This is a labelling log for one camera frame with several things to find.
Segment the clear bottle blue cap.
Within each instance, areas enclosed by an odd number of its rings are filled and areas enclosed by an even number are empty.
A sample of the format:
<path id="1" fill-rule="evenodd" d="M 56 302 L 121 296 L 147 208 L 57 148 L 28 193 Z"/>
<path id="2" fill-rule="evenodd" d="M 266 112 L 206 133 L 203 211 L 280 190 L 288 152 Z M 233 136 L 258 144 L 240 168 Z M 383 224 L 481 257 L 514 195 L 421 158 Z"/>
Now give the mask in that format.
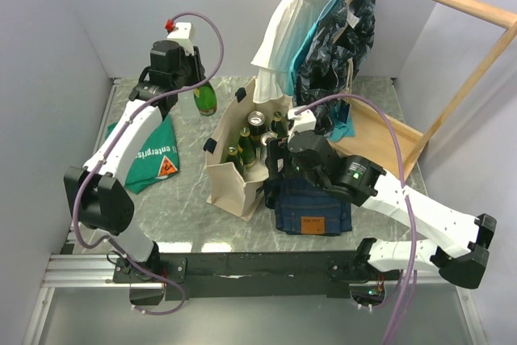
<path id="1" fill-rule="evenodd" d="M 195 105 L 194 96 L 191 92 L 183 93 L 179 97 L 181 116 L 187 124 L 195 124 L 200 119 L 200 114 Z"/>

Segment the beige canvas tote bag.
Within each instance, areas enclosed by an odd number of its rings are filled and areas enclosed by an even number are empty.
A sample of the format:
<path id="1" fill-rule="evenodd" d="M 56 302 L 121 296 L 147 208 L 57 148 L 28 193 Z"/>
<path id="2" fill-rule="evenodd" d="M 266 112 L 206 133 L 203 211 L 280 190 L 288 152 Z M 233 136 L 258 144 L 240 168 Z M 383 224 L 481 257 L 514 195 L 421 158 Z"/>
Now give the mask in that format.
<path id="1" fill-rule="evenodd" d="M 228 147 L 237 144 L 240 129 L 247 124 L 253 111 L 260 111 L 270 123 L 273 113 L 286 113 L 292 106 L 292 98 L 285 95 L 265 103 L 254 102 L 256 79 L 232 94 L 229 106 L 223 112 L 214 133 L 204 144 L 205 165 L 211 183 L 207 201 L 236 217 L 248 221 L 263 197 L 263 182 L 268 178 L 268 169 L 257 157 L 257 162 L 241 175 L 237 168 L 225 160 Z"/>

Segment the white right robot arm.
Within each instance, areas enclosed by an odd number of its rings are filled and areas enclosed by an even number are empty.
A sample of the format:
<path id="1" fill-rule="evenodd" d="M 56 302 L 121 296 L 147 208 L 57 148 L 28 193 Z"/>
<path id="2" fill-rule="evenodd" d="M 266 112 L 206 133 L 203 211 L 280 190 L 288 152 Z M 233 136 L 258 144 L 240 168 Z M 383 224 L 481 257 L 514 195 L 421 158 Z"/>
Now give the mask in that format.
<path id="1" fill-rule="evenodd" d="M 497 225 L 494 217 L 453 210 L 363 156 L 339 155 L 313 131 L 268 140 L 266 165 L 272 179 L 302 178 L 328 196 L 378 212 L 423 236 L 406 242 L 363 239 L 352 262 L 360 278 L 396 270 L 432 271 L 455 286 L 480 286 Z"/>

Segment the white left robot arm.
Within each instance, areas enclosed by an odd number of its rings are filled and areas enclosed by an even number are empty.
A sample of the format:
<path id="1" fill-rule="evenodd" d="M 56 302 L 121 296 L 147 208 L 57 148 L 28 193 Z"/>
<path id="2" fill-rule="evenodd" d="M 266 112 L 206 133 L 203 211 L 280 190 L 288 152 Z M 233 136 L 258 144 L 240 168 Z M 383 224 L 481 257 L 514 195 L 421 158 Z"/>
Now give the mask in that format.
<path id="1" fill-rule="evenodd" d="M 164 272 L 158 244 L 133 220 L 134 203 L 124 185 L 137 153 L 177 103 L 177 90 L 204 80 L 199 49 L 190 38 L 153 43 L 150 64 L 133 87 L 124 113 L 98 151 L 81 167 L 69 167 L 64 185 L 74 228 L 103 231 L 140 280 Z"/>

